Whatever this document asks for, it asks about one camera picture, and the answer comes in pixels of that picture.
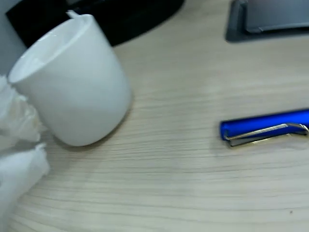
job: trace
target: black tray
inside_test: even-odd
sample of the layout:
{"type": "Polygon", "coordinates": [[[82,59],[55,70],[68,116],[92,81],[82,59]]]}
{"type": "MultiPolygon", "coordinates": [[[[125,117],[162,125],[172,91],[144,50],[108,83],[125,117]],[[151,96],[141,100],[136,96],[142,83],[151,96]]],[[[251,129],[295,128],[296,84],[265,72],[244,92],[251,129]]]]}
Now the black tray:
{"type": "Polygon", "coordinates": [[[167,20],[184,0],[22,0],[6,15],[30,47],[45,33],[66,21],[67,10],[93,15],[111,45],[135,38],[167,20]]]}

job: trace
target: white tissue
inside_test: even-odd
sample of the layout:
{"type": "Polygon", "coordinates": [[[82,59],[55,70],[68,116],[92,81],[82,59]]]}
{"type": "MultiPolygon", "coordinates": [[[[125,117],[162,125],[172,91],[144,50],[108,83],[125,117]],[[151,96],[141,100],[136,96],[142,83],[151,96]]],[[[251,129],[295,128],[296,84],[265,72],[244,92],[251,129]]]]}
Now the white tissue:
{"type": "Polygon", "coordinates": [[[43,125],[26,97],[0,75],[0,232],[5,232],[9,214],[18,198],[49,171],[45,144],[21,150],[19,141],[38,142],[43,125]]]}
{"type": "Polygon", "coordinates": [[[18,140],[38,142],[42,130],[36,109],[0,75],[0,150],[18,140]]]}
{"type": "Polygon", "coordinates": [[[0,232],[18,198],[49,171],[44,144],[28,151],[0,152],[0,232]]]}

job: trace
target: wooden desk surface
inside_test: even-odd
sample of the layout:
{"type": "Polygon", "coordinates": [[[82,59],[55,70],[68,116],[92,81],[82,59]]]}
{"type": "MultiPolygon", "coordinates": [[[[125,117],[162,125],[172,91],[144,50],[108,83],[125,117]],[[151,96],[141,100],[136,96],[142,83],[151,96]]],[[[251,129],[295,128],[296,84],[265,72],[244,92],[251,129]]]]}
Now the wooden desk surface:
{"type": "Polygon", "coordinates": [[[218,122],[309,106],[309,37],[229,44],[228,0],[188,0],[117,47],[135,92],[117,132],[86,148],[46,136],[52,170],[11,232],[302,232],[309,147],[229,150],[218,122]]]}

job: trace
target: ceramic cup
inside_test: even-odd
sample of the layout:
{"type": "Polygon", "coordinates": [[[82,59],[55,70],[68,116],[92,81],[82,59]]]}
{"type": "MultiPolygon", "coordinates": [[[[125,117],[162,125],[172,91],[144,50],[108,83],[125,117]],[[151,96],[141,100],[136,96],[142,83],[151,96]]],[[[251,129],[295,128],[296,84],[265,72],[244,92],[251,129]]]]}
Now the ceramic cup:
{"type": "Polygon", "coordinates": [[[72,18],[40,38],[8,78],[36,107],[45,126],[73,146],[106,136],[131,102],[128,79],[89,14],[72,18]]]}

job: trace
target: blue pen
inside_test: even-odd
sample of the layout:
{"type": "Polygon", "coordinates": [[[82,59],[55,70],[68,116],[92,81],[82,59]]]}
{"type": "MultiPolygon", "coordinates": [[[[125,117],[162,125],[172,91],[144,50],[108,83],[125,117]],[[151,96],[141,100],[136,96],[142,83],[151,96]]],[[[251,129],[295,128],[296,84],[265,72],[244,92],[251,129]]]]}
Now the blue pen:
{"type": "Polygon", "coordinates": [[[233,146],[235,141],[240,145],[284,134],[308,135],[308,128],[309,109],[306,109],[223,121],[220,123],[220,136],[233,146]]]}

